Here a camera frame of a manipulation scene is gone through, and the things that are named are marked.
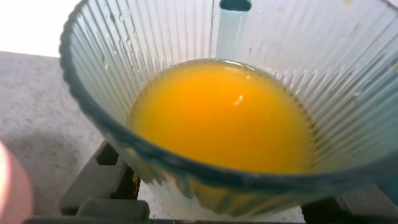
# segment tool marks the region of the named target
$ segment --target gray countertop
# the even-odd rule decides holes
[[[0,52],[0,140],[20,160],[34,188],[35,213],[57,216],[57,200],[103,138],[62,80],[59,58]],[[178,218],[141,184],[151,218]],[[300,207],[264,220],[304,222]]]

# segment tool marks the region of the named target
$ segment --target glass rim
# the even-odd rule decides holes
[[[60,65],[63,70],[63,79],[69,86],[69,91],[78,102],[84,114],[92,118],[95,125],[100,125],[114,132],[113,137],[117,141],[128,144],[134,150],[145,157],[145,159],[155,160],[161,166],[168,169],[183,172],[188,170],[189,174],[205,182],[210,182],[217,186],[246,188],[249,190],[274,189],[277,191],[313,191],[321,192],[334,190],[368,183],[378,179],[394,170],[398,170],[398,152],[387,155],[378,161],[371,162],[365,166],[357,166],[350,169],[338,170],[336,172],[323,172],[319,174],[266,174],[245,172],[233,169],[217,167],[211,164],[194,161],[170,151],[167,151],[149,141],[134,134],[115,119],[110,117],[107,112],[100,107],[92,96],[85,90],[76,68],[72,62],[72,52],[70,48],[73,25],[76,23],[78,15],[81,14],[83,7],[89,0],[79,2],[70,13],[67,22],[63,27],[60,40]]]

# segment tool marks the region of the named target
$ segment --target glass juicer bowl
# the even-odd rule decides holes
[[[398,10],[392,2],[84,0],[61,41],[63,75],[81,110],[180,217],[262,217],[397,169]],[[268,71],[296,95],[323,139],[312,174],[222,169],[128,130],[129,110],[150,80],[201,58]]]

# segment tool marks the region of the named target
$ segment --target pink blurry object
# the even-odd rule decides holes
[[[20,224],[32,214],[32,187],[27,175],[0,142],[0,224]]]

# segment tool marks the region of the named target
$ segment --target orange juice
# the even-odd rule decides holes
[[[196,60],[166,70],[141,93],[130,129],[194,161],[228,169],[308,172],[312,123],[270,75],[235,63]]]

